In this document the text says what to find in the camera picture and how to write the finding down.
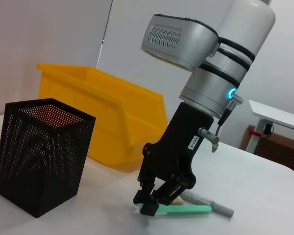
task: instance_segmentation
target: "yellow storage crate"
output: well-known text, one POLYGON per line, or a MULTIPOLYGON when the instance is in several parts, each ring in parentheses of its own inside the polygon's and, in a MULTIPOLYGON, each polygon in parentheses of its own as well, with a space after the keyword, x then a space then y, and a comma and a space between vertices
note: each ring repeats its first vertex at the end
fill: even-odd
POLYGON ((142 157, 167 127, 160 94, 86 66, 38 64, 39 97, 55 98, 95 116, 88 156, 105 165, 142 157))

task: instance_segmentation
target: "desk leg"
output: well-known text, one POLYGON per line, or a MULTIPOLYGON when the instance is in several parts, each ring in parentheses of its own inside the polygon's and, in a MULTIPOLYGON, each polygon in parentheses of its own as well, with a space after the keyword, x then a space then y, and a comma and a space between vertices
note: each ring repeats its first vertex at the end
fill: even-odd
MULTIPOLYGON (((265 128, 266 123, 270 123, 270 121, 268 121, 266 119, 259 120, 259 122, 255 128, 255 132, 262 134, 264 132, 264 128, 265 128)), ((259 139, 260 139, 260 137, 258 137, 256 135, 252 135, 249 140, 248 146, 246 148, 246 152, 254 153, 259 139)))

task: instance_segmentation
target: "label sticker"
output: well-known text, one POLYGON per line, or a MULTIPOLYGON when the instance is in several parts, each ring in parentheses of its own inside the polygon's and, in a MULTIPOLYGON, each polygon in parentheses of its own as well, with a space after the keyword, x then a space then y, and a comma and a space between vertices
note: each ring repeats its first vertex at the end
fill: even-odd
POLYGON ((190 142, 190 145, 188 146, 188 148, 190 150, 193 150, 197 144, 197 142, 199 141, 199 137, 198 136, 194 136, 192 141, 190 142))

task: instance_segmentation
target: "white desk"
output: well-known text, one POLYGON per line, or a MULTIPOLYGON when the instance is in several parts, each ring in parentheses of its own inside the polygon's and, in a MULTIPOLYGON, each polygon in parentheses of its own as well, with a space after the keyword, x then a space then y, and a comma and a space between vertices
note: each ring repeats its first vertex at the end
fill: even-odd
MULTIPOLYGON (((253 114, 260 118, 255 128, 255 132, 262 134, 267 123, 276 123, 294 130, 294 114, 252 100, 249 100, 249 104, 253 114)), ((253 153, 259 139, 260 137, 252 135, 246 148, 246 152, 253 153)))
POLYGON ((294 235, 294 172, 220 144, 203 142, 193 160, 194 192, 235 210, 147 217, 132 214, 138 170, 117 172, 87 159, 76 197, 39 219, 0 196, 0 235, 294 235))

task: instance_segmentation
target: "brown cardboard box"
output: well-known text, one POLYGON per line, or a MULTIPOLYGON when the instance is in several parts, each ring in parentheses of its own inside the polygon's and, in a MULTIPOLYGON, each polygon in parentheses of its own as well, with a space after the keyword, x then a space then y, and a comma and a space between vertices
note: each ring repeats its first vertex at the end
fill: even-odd
MULTIPOLYGON (((250 125, 245 130, 240 149, 246 150, 251 135, 248 133, 255 127, 250 125)), ((266 158, 273 162, 287 166, 294 171, 294 140, 273 133, 270 137, 262 135, 256 149, 255 155, 266 158)))

